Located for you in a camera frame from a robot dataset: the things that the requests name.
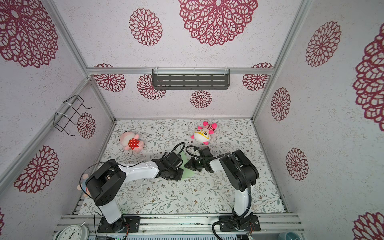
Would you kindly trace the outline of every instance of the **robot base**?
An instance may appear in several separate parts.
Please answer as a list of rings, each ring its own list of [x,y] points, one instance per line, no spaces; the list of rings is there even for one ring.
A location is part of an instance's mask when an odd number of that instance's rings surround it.
[[[234,217],[231,215],[229,215],[229,216],[226,215],[226,216],[220,216],[218,219],[220,221],[222,221],[222,220],[229,220],[232,218],[234,218]],[[257,218],[256,215],[254,215],[251,212],[250,215],[248,215],[242,219],[239,219],[237,221],[220,224],[220,231],[222,231],[222,232],[234,232],[234,231],[250,232],[251,231],[251,224],[250,223],[253,223],[253,225],[255,226],[255,229],[253,229],[253,226],[252,226],[252,231],[258,232],[261,230],[260,224],[259,224],[259,219]]]
[[[116,222],[109,224],[103,216],[100,220],[98,233],[114,233],[114,232],[127,232],[126,224],[129,225],[128,232],[137,232],[140,225],[140,217],[124,217],[122,216]]]

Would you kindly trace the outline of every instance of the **green object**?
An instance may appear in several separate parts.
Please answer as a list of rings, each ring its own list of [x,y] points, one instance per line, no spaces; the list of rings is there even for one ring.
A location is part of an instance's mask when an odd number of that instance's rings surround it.
[[[195,172],[184,167],[184,164],[186,164],[189,161],[187,154],[185,152],[182,152],[180,155],[181,155],[181,159],[183,160],[183,164],[181,165],[180,168],[184,169],[183,176],[181,177],[181,180],[185,180],[185,179],[188,179],[190,177],[193,177],[193,175],[195,175]]]

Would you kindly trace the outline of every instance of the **clock face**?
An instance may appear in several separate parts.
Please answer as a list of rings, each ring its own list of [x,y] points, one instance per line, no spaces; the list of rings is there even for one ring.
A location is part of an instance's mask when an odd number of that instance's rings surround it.
[[[73,225],[64,229],[58,240],[80,240],[81,237],[81,228],[80,226]]]

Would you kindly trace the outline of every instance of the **clock hand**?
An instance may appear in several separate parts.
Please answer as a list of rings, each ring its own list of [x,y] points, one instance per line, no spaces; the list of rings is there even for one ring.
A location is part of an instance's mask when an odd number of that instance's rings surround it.
[[[70,236],[70,238],[69,239],[71,239],[71,237],[72,237],[72,235],[75,233],[75,232],[77,232],[77,229],[71,234],[71,236]]]

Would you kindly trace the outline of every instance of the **metal vent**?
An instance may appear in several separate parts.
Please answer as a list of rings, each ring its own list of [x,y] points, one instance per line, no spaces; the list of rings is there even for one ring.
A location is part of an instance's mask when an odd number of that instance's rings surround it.
[[[228,89],[230,70],[227,74],[156,74],[152,69],[153,88],[176,89]]]
[[[213,234],[201,235],[132,235],[124,239],[124,235],[108,235],[121,240],[217,240]],[[219,235],[224,240],[236,240],[236,234]],[[106,236],[98,236],[99,240],[105,240]],[[89,236],[88,240],[96,240],[95,236]]]

